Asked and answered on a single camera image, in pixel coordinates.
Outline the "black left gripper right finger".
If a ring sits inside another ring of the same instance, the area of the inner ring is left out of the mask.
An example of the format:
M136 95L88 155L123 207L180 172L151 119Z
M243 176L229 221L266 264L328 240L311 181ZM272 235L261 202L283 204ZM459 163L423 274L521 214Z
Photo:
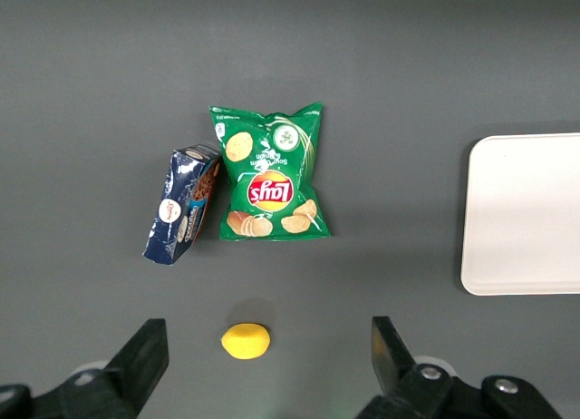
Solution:
M417 362L389 317L372 319L372 366L382 394L359 418L558 418L529 382L490 375L479 388L435 363Z

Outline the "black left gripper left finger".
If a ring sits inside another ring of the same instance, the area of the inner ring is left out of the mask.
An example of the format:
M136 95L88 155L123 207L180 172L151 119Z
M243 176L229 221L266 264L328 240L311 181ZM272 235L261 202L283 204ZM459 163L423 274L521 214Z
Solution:
M147 320L105 365L87 364L33 396L24 384L1 387L3 418L136 418L169 365L166 321Z

